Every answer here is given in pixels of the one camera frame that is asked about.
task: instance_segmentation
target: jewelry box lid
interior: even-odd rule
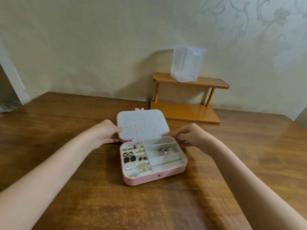
[[[122,140],[147,139],[169,133],[169,126],[160,110],[119,112],[117,126],[124,129],[118,134]]]

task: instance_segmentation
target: forearm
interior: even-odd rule
[[[31,229],[90,153],[90,135],[78,135],[0,193],[2,229]]]
[[[307,221],[221,141],[207,149],[253,229],[303,230]]]

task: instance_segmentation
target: person's left hand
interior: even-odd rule
[[[123,128],[115,126],[110,120],[106,119],[84,133],[91,136],[94,140],[93,149],[96,149],[105,143],[119,142],[118,133],[122,131]]]

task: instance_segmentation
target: person's left arm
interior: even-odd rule
[[[110,120],[102,121],[2,191],[1,229],[31,229],[86,156],[104,143],[118,142],[121,131]]]

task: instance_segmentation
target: white door frame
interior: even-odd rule
[[[25,87],[20,80],[20,77],[7,53],[4,44],[0,38],[0,64],[9,79],[11,85],[13,86],[21,104],[26,104],[30,101],[30,98],[25,90]]]

